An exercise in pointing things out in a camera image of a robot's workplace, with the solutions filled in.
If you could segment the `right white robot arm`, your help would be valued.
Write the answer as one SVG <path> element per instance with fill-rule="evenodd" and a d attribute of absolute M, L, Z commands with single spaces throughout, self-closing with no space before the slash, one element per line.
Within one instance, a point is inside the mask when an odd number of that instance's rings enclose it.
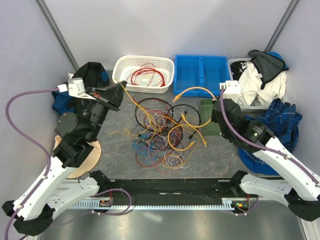
<path fill-rule="evenodd" d="M 285 180 L 269 180 L 238 171 L 229 184 L 233 196 L 244 193 L 261 196 L 285 205 L 305 221 L 319 219 L 319 176 L 291 154 L 268 127 L 246 119 L 238 104 L 224 98 L 213 102 L 211 120 L 219 125 L 225 139 L 263 160 Z"/>

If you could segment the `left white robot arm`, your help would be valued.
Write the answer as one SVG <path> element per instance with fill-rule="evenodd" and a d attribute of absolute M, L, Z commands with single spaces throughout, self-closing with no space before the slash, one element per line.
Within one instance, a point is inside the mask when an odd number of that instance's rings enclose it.
<path fill-rule="evenodd" d="M 2 205 L 9 217 L 8 226 L 14 226 L 23 237 L 37 236 L 47 230 L 53 221 L 75 203 L 88 197 L 104 197 L 114 193 L 111 181 L 101 171 L 93 171 L 89 177 L 60 194 L 59 185 L 79 169 L 93 151 L 108 111 L 118 111 L 127 83 L 105 87 L 85 87 L 81 78 L 70 79 L 55 90 L 69 96 L 91 100 L 87 114 L 64 113 L 55 132 L 61 140 L 52 153 L 47 153 L 47 164 L 28 190 L 18 199 Z"/>

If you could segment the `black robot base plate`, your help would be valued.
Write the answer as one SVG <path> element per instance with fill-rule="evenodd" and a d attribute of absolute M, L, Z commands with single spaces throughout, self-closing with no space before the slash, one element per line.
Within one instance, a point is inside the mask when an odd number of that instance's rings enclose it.
<path fill-rule="evenodd" d="M 128 203 L 132 203 L 134 197 L 161 195 L 248 199 L 247 194 L 238 186 L 231 185 L 228 181 L 220 182 L 218 178 L 99 180 L 98 192 L 105 190 L 111 190 L 111 193 L 103 194 L 104 197 L 127 199 Z"/>

